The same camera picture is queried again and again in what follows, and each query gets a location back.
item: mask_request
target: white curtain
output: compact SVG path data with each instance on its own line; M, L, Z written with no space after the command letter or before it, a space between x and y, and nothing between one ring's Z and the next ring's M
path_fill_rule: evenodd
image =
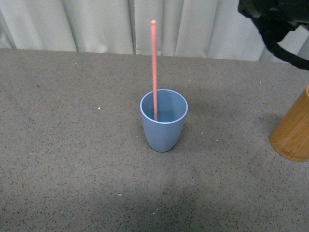
M163 56L279 61L265 48L238 0L0 0L0 47L151 54L157 20ZM280 45L309 59L299 27Z

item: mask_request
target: bamboo cup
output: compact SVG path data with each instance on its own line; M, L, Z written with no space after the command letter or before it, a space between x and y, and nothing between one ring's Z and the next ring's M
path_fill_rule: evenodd
M309 86L272 132L270 143L280 155L289 160L309 160Z

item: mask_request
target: table surface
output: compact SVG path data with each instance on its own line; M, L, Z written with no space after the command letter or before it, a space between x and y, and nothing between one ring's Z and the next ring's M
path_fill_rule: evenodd
M0 49L0 231L307 231L309 162L269 135L309 84L286 63L158 57L188 101L153 151L151 57Z

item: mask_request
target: pink straw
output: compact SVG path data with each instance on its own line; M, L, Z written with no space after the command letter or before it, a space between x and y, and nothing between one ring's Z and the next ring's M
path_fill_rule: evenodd
M158 105L157 105L157 77L156 77L156 21L151 21L151 40L153 47L153 90L154 90L154 119L158 120Z

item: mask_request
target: blue cup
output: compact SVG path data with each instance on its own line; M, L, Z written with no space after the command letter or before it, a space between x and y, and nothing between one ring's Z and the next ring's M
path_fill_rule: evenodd
M183 129L188 103L179 93L169 89L158 89L158 121L154 120L153 91L140 101L141 118L150 147L158 152L171 150Z

